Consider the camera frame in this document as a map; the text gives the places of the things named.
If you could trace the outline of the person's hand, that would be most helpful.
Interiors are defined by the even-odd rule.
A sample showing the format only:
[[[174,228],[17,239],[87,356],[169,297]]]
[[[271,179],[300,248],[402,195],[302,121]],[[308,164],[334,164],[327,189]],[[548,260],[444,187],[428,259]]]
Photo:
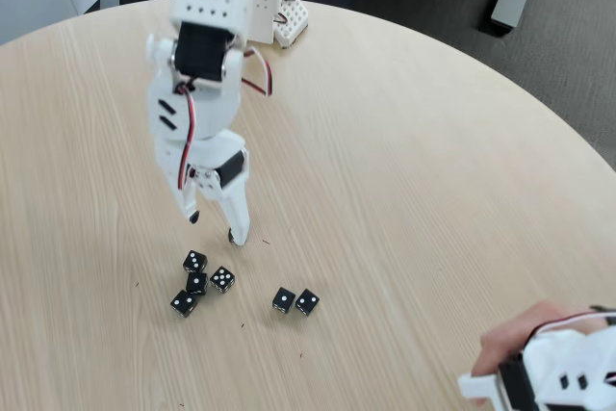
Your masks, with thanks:
[[[564,310],[540,302],[481,338],[461,393],[497,410],[609,410],[615,327],[611,312]]]

